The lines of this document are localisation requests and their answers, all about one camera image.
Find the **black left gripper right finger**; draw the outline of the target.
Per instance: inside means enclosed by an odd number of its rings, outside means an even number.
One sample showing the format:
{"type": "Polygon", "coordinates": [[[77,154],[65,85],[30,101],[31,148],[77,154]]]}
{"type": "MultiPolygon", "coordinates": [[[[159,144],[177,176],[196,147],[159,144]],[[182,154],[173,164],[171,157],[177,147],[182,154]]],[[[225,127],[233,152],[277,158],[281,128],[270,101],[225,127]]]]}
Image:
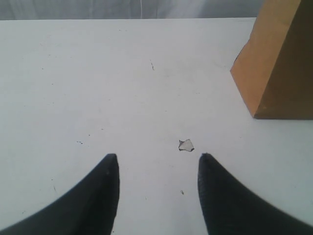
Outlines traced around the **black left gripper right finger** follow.
{"type": "Polygon", "coordinates": [[[199,159],[198,194],[210,235],[311,235],[312,226],[272,206],[211,154],[199,159]]]}

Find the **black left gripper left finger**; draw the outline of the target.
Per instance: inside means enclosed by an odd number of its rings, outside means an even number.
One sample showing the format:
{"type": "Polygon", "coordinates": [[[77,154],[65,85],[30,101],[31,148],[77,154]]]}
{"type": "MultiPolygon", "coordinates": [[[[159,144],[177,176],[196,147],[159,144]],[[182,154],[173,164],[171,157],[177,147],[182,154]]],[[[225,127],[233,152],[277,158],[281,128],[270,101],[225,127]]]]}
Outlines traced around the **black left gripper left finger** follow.
{"type": "Polygon", "coordinates": [[[107,154],[76,186],[2,235],[110,235],[120,195],[116,154],[107,154]]]}

